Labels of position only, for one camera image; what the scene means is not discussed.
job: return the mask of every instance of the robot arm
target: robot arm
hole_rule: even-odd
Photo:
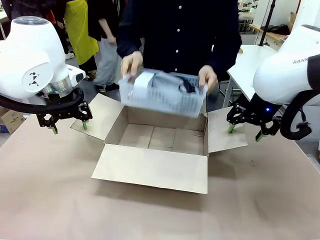
[[[303,106],[320,103],[320,29],[304,25],[297,27],[280,51],[266,59],[257,69],[253,87],[255,94],[249,102],[243,95],[227,115],[231,133],[236,124],[250,123],[261,127],[256,136],[275,135],[278,130],[290,140],[309,135]],[[283,116],[275,116],[282,105],[287,105]],[[301,113],[302,122],[292,132],[291,125]]]
[[[14,19],[9,36],[0,42],[0,67],[1,106],[36,114],[39,125],[51,128],[55,134],[60,119],[79,119],[84,128],[92,119],[84,93],[76,87],[86,74],[66,65],[60,39],[49,21],[34,16]],[[46,105],[15,100],[34,95],[41,95]]]

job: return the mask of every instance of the yellow fabric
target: yellow fabric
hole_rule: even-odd
[[[86,0],[66,3],[65,27],[78,64],[84,64],[99,51],[97,40],[88,33],[88,5]]]

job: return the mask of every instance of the gray plastic basket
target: gray plastic basket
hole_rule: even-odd
[[[197,76],[170,73],[173,76],[187,80],[194,87],[199,86]],[[127,75],[119,81],[121,102],[127,106],[148,109],[157,112],[177,114],[197,118],[207,94],[207,86],[199,89],[199,94],[181,92],[178,89],[166,89],[148,87],[139,89],[128,80],[131,76]]]

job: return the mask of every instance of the white sneaker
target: white sneaker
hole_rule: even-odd
[[[68,52],[65,55],[65,60],[73,59],[74,57],[75,57],[75,55],[72,52]]]

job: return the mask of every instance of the brown table surface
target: brown table surface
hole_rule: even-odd
[[[0,239],[320,238],[319,172],[279,134],[255,143],[245,125],[249,146],[210,157],[201,195],[92,179],[104,144],[73,121],[53,135],[32,115],[0,148]]]
[[[260,31],[260,33],[264,32],[263,30],[260,29],[260,27],[254,25],[254,24],[250,24],[249,26],[256,31]],[[280,44],[283,44],[285,42],[281,38],[284,38],[286,35],[276,34],[276,33],[272,33],[272,32],[267,32],[266,35]]]

